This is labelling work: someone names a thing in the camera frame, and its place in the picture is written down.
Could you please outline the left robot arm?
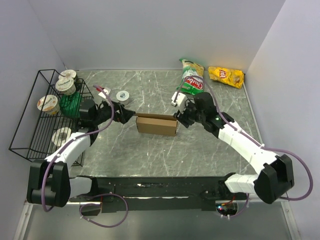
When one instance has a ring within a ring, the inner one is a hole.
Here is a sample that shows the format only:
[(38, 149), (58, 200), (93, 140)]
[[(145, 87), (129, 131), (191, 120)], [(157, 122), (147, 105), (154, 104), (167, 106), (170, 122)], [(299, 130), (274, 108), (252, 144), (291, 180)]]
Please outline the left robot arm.
[(48, 212), (53, 207), (64, 207), (69, 199), (82, 195), (94, 201), (99, 195), (98, 181), (92, 176), (71, 178), (69, 169), (97, 139), (99, 125), (107, 122), (126, 124), (135, 111), (123, 104), (102, 101), (97, 105), (92, 99), (80, 103), (75, 132), (54, 153), (45, 159), (35, 160), (29, 170), (26, 200), (40, 204)]

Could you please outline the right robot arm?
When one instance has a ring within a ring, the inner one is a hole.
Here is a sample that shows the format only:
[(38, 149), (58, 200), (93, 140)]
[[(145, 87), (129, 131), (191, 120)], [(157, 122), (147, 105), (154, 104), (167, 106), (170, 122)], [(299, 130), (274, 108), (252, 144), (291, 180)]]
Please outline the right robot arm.
[(171, 104), (178, 107), (173, 115), (188, 128), (199, 123), (217, 139), (225, 142), (239, 153), (254, 169), (254, 174), (229, 173), (218, 187), (223, 199), (236, 193), (257, 195), (263, 202), (272, 204), (294, 186), (292, 160), (287, 155), (279, 156), (264, 150), (249, 139), (247, 133), (228, 114), (219, 113), (212, 96), (201, 92), (193, 100), (181, 92), (175, 92)]

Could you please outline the brown cardboard box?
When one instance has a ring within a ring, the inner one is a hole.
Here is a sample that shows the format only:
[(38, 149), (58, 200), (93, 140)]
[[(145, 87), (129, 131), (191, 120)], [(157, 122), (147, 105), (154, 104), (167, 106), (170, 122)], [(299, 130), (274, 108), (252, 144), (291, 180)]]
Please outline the brown cardboard box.
[(171, 137), (177, 134), (178, 121), (172, 115), (136, 113), (135, 116), (139, 133)]

